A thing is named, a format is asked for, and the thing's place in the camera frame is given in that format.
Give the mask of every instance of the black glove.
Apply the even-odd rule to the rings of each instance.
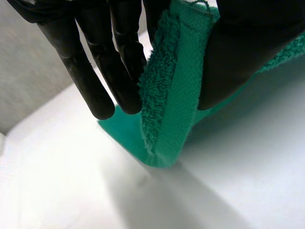
[[[115,108],[83,50],[76,21],[119,106],[128,114],[135,114],[141,110],[142,103],[137,84],[146,65],[143,46],[138,39],[141,0],[8,2],[24,19],[37,23],[56,49],[96,118],[110,118]],[[159,7],[155,3],[150,1],[147,6],[151,10],[151,13],[148,13],[150,18],[147,19],[150,34],[151,31],[155,31],[153,27],[157,25],[163,11],[160,8],[165,7],[164,3]],[[112,42],[112,26],[119,52],[115,50]]]
[[[137,83],[146,65],[137,35],[141,0],[37,0],[34,5],[23,2],[30,0],[8,1],[26,20],[38,23],[95,117],[111,117],[114,106],[82,49],[74,18],[119,106],[128,114],[140,111]],[[170,0],[143,3],[153,42]],[[305,1],[217,0],[217,4],[221,17],[205,51],[200,110],[233,94],[305,30]],[[119,54],[112,43],[110,12]]]

